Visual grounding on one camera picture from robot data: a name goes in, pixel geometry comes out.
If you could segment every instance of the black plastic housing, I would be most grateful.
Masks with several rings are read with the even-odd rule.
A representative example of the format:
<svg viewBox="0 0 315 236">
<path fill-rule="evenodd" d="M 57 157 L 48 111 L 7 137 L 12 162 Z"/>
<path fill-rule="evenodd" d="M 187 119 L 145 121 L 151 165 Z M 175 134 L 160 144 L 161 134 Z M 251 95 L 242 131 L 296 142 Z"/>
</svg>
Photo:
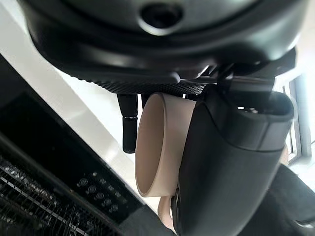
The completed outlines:
<svg viewBox="0 0 315 236">
<path fill-rule="evenodd" d="M 215 26 L 161 37 L 107 25 L 60 0 L 19 3 L 35 46 L 60 70 L 96 83 L 176 84 L 211 64 L 279 59 L 294 47 L 308 1 L 264 0 Z"/>
<path fill-rule="evenodd" d="M 173 199 L 179 235 L 238 235 L 261 203 L 278 169 L 294 108 L 284 94 L 271 93 L 269 104 L 254 94 L 252 108 L 273 110 L 239 110 L 245 104 L 216 86 L 197 103 Z"/>
</svg>

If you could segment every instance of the ceramic cup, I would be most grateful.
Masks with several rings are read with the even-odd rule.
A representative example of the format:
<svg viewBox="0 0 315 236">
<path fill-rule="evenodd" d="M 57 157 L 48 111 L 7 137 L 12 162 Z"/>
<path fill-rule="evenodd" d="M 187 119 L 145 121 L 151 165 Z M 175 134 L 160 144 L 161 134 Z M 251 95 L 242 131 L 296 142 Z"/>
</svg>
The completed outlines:
<svg viewBox="0 0 315 236">
<path fill-rule="evenodd" d="M 155 93 L 143 110 L 136 144 L 135 172 L 142 197 L 161 197 L 158 216 L 174 230 L 171 198 L 178 184 L 186 137 L 196 102 Z"/>
</svg>

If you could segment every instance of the button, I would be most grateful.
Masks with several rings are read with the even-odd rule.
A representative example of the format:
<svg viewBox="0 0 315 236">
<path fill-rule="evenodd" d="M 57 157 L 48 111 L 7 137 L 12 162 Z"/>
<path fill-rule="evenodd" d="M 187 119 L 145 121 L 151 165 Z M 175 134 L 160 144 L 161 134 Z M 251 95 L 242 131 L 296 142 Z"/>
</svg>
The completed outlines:
<svg viewBox="0 0 315 236">
<path fill-rule="evenodd" d="M 97 195 L 96 195 L 96 198 L 97 199 L 103 199 L 104 198 L 104 194 L 103 193 L 98 193 Z"/>
<path fill-rule="evenodd" d="M 104 204 L 105 206 L 109 206 L 112 204 L 112 200 L 110 200 L 109 198 L 107 198 L 105 201 L 104 201 Z"/>
<path fill-rule="evenodd" d="M 101 184 L 106 184 L 106 180 L 104 180 L 103 178 L 101 178 L 101 179 L 99 180 L 99 182 L 100 182 Z"/>
<path fill-rule="evenodd" d="M 81 186 L 85 186 L 85 185 L 88 184 L 88 180 L 87 180 L 86 178 L 82 178 L 82 179 L 80 179 L 79 184 L 80 184 Z"/>
<path fill-rule="evenodd" d="M 89 187 L 89 192 L 90 193 L 95 193 L 95 191 L 96 191 L 96 187 L 94 185 Z"/>
<path fill-rule="evenodd" d="M 112 205 L 112 211 L 118 211 L 118 205 Z"/>
</svg>

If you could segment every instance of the metal rod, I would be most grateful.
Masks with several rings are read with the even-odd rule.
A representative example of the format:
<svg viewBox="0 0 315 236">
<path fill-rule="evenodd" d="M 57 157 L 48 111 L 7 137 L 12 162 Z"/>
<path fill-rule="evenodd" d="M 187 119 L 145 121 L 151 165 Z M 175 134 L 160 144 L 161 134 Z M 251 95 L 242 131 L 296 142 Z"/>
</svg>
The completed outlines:
<svg viewBox="0 0 315 236">
<path fill-rule="evenodd" d="M 63 215 L 63 219 L 64 219 L 65 215 L 67 214 L 68 207 L 69 207 L 69 205 L 67 205 L 67 207 L 65 208 L 64 215 Z M 64 221 L 64 220 L 62 220 L 62 223 L 61 223 L 60 226 L 59 226 L 58 232 L 57 232 L 57 234 L 56 234 L 57 236 L 59 235 L 59 231 L 60 231 L 60 229 L 61 229 L 61 227 L 62 227 L 62 225 L 63 225 L 63 221 Z"/>
</svg>

